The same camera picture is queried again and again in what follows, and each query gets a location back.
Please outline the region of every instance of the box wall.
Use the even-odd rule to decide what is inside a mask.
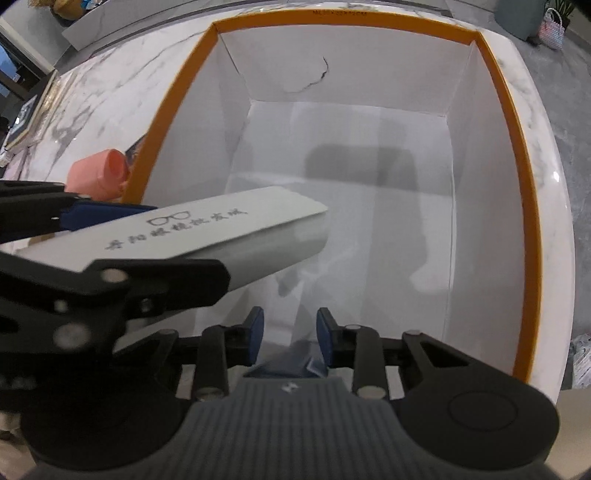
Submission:
[[[144,203],[163,207],[223,194],[250,105],[245,83],[218,40],[168,130]]]
[[[511,373],[524,288],[521,193],[506,120],[475,45],[447,124],[456,236],[443,340]]]
[[[223,33],[253,100],[447,112],[470,47],[388,28],[283,25]]]

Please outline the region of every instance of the screw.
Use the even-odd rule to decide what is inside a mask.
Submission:
[[[139,310],[141,313],[148,313],[154,308],[154,302],[150,299],[142,299],[139,302]]]
[[[107,283],[120,283],[129,278],[127,273],[118,268],[107,268],[100,273],[100,277]]]
[[[202,387],[197,390],[195,396],[199,401],[219,400],[223,398],[223,391],[217,387]]]
[[[293,382],[287,382],[286,384],[283,384],[283,386],[281,387],[281,389],[285,393],[290,393],[290,394],[295,392],[298,388],[299,388],[299,386]]]
[[[62,350],[78,350],[90,341],[90,330],[83,323],[66,323],[53,332],[53,343]]]
[[[56,313],[66,313],[70,309],[70,307],[67,301],[56,300],[55,302],[53,302],[53,309],[56,311]]]
[[[386,391],[382,387],[365,385],[357,390],[357,396],[365,400],[381,400],[386,396]]]

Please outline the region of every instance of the ribbed gray plate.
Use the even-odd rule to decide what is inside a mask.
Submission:
[[[288,383],[297,388],[284,388]],[[41,464],[26,478],[556,480],[558,477],[541,462],[500,473],[450,465],[417,446],[386,402],[352,395],[340,378],[291,381],[245,378],[230,397],[195,404],[173,439],[149,458],[123,468],[92,473]]]

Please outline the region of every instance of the potted plant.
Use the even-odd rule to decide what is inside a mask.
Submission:
[[[556,9],[562,18],[562,26],[566,29],[570,24],[569,16],[574,12],[574,3],[570,0],[552,0],[551,2],[546,2],[546,8],[548,7]]]

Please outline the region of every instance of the glasses icon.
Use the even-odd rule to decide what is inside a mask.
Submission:
[[[191,216],[191,214],[185,210],[184,212],[173,213],[172,215],[168,215],[166,217],[152,218],[152,219],[148,220],[147,222],[152,226],[163,226],[163,225],[166,225],[170,219],[186,220],[190,216]]]

